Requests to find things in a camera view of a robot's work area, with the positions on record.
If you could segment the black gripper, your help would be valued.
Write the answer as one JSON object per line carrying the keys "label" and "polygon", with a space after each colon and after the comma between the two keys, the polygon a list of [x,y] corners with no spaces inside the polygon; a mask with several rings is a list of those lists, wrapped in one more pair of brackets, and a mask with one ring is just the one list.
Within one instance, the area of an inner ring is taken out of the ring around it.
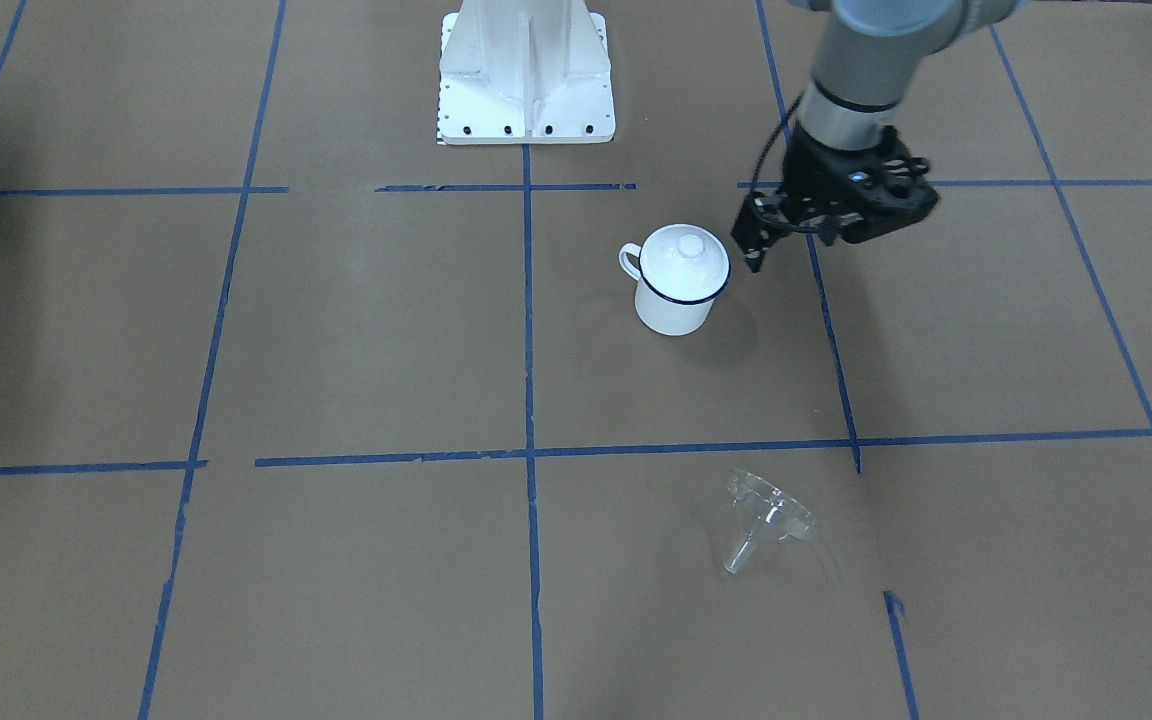
{"label": "black gripper", "polygon": [[817,234],[824,245],[838,240],[864,243],[920,223],[940,204],[929,183],[931,164],[914,156],[896,127],[882,126],[876,146],[841,150],[791,129],[783,179],[772,195],[746,195],[732,225],[750,273],[787,234]]}

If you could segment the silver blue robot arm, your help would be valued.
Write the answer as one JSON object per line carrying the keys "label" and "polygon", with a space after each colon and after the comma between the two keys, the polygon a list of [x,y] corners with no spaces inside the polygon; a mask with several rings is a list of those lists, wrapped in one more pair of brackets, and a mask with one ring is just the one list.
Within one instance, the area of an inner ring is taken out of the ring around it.
{"label": "silver blue robot arm", "polygon": [[751,185],[732,225],[750,272],[791,234],[864,243],[920,223],[940,195],[893,124],[925,58],[1020,10],[1018,1],[809,1],[828,15],[804,91],[767,145],[786,142],[776,191]]}

